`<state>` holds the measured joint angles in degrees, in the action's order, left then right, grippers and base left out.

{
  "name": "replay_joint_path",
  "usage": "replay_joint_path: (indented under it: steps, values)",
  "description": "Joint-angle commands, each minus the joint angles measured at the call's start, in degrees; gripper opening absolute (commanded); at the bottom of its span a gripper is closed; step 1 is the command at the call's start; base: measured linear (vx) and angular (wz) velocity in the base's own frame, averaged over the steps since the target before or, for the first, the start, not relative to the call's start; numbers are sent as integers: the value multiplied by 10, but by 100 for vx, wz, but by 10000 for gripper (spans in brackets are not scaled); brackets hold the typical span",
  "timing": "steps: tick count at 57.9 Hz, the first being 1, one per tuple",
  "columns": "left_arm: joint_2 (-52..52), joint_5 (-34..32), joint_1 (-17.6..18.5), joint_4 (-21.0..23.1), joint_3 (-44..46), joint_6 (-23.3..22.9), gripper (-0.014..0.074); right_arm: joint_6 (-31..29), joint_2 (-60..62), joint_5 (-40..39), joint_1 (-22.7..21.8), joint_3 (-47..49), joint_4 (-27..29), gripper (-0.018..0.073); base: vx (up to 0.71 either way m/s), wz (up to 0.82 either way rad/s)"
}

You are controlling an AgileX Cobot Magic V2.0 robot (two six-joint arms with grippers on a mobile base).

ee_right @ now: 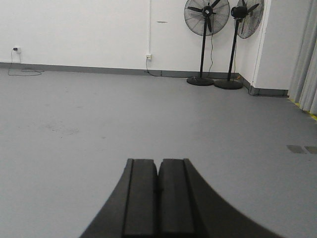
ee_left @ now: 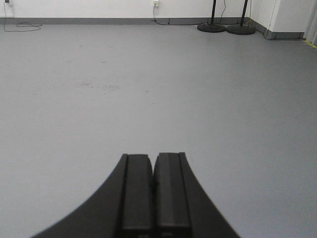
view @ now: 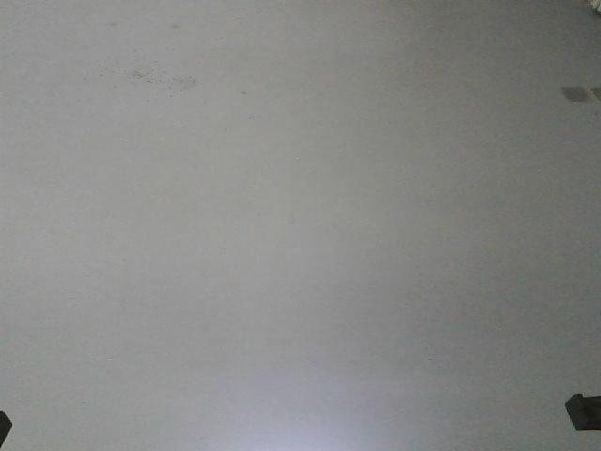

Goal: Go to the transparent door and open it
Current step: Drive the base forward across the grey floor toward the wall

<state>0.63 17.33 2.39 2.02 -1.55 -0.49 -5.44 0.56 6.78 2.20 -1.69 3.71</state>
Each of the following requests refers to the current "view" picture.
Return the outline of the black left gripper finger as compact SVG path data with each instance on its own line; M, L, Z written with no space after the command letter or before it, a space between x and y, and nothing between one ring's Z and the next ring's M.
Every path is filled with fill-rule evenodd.
M4 411L0 412L0 440L5 440L12 428L12 423Z

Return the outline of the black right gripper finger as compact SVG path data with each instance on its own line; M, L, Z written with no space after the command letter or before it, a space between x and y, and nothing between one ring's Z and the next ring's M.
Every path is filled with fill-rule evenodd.
M601 396L574 394L564 407L574 429L601 429Z

